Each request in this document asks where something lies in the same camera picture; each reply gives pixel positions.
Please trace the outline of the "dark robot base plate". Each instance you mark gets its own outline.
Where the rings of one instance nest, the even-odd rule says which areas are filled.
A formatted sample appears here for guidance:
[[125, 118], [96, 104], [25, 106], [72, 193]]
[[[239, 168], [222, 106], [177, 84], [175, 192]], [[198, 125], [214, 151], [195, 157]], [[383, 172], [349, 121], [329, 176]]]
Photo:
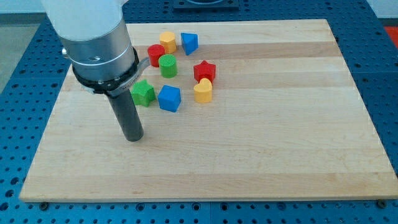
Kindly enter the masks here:
[[186, 9], [239, 9], [239, 0], [173, 0], [173, 8]]

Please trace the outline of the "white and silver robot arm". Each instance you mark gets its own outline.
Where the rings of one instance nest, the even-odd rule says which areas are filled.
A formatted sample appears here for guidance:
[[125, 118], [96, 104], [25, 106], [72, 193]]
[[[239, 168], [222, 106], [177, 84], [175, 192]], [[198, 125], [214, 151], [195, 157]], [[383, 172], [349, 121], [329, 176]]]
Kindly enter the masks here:
[[127, 0], [42, 0], [75, 74], [104, 82], [134, 66], [134, 51], [123, 19]]

